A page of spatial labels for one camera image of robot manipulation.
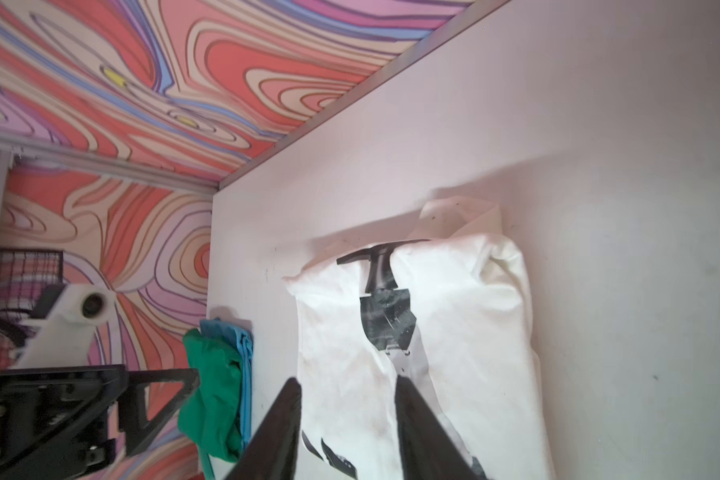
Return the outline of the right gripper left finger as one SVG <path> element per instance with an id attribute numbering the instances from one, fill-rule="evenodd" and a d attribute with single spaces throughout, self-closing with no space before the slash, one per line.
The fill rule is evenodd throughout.
<path id="1" fill-rule="evenodd" d="M 226 480 L 292 480 L 298 460 L 302 387 L 289 378 Z"/>

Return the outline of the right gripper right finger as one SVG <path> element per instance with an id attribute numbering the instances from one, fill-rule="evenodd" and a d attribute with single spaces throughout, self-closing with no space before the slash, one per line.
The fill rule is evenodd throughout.
<path id="1" fill-rule="evenodd" d="M 397 378 L 395 407 L 405 480 L 478 479 L 409 378 Z"/>

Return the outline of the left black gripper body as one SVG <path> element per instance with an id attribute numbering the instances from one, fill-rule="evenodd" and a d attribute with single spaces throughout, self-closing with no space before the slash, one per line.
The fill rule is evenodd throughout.
<path id="1" fill-rule="evenodd" d="M 78 479 L 110 466 L 122 365 L 0 371 L 0 479 Z"/>

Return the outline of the white t shirt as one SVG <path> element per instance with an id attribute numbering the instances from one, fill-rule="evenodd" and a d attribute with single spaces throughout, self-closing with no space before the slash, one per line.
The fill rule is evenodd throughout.
<path id="1" fill-rule="evenodd" d="M 555 475 L 523 254 L 493 203 L 428 202 L 403 240 L 339 243 L 286 281 L 301 439 L 352 479 L 399 479 L 398 378 L 482 479 Z"/>

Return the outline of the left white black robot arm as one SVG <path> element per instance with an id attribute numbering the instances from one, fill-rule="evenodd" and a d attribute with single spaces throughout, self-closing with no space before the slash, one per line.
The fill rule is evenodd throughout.
<path id="1" fill-rule="evenodd" d="M 111 413 L 126 455 L 139 455 L 197 390 L 191 368 L 89 365 L 98 328 L 116 317 L 112 291 L 55 284 L 27 318 L 0 318 L 0 335 L 18 350 L 0 371 L 0 479 L 79 479 L 107 469 L 117 458 Z"/>

